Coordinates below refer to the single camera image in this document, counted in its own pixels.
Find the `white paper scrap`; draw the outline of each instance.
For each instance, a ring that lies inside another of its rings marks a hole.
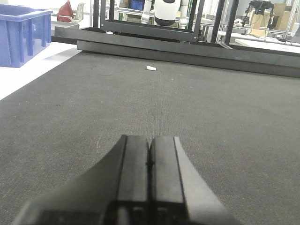
[[[156,71],[155,67],[151,67],[151,66],[146,66],[146,67],[147,67],[147,70],[155,70]]]

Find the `carpet surface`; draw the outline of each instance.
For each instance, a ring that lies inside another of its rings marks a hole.
[[[0,101],[0,224],[122,134],[179,136],[243,224],[299,224],[300,79],[86,52]]]

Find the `blue box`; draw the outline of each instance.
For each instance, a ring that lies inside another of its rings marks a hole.
[[[51,13],[0,4],[0,67],[19,68],[49,45]]]
[[[130,0],[130,8],[143,10],[144,9],[144,1],[140,0]]]

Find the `white robot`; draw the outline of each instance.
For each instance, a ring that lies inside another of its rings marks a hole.
[[[148,23],[150,19],[150,8],[152,0],[145,0],[142,23]],[[188,24],[188,0],[155,0],[154,15],[155,22],[161,26],[170,26],[175,23],[177,11],[180,7],[179,26],[185,29]]]

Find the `white table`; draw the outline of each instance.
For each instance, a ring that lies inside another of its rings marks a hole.
[[[278,43],[265,43],[265,42],[245,40],[245,39],[235,39],[235,41],[247,47],[264,48],[264,49],[271,49],[271,50],[284,51],[290,53],[300,53],[299,44],[298,46],[294,46],[294,44],[293,46],[291,46],[290,44],[279,45]]]
[[[20,68],[0,67],[0,100],[79,52],[76,45],[51,42]]]
[[[217,32],[217,39],[222,39],[224,36],[226,35],[226,32],[224,31],[218,31]],[[258,37],[254,37],[252,35],[242,35],[242,34],[237,34],[237,33],[232,33],[231,37],[236,39],[244,39],[244,40],[252,40],[252,41],[256,41],[256,42],[263,42],[265,43],[275,43],[275,44],[280,44],[280,45],[292,45],[292,46],[299,46],[299,43],[293,43],[291,44],[290,42],[282,42],[282,41],[278,41],[275,38],[272,37],[266,37],[265,38],[258,38]]]

